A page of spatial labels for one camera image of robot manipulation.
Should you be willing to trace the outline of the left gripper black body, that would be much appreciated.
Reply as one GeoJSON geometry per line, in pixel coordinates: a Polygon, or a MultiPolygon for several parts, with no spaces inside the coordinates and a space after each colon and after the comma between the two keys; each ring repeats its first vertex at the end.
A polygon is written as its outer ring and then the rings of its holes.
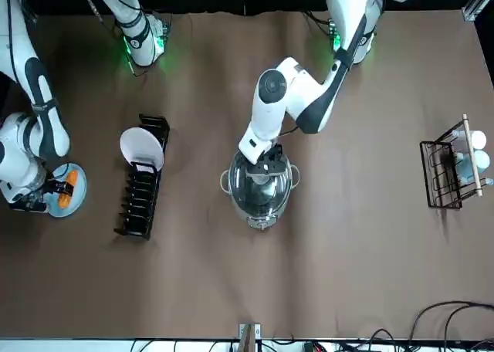
{"type": "Polygon", "coordinates": [[[246,171],[251,175],[280,175],[286,170],[285,154],[281,144],[275,144],[263,153],[256,164],[247,164],[246,171]]]}

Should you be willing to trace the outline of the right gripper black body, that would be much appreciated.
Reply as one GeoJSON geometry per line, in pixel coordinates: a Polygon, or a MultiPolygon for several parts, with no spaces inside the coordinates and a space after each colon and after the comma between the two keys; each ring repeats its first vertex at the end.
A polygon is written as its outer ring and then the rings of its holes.
{"type": "Polygon", "coordinates": [[[42,183],[42,186],[36,191],[36,199],[44,201],[46,195],[52,195],[56,192],[56,182],[54,178],[47,178],[42,183]]]}

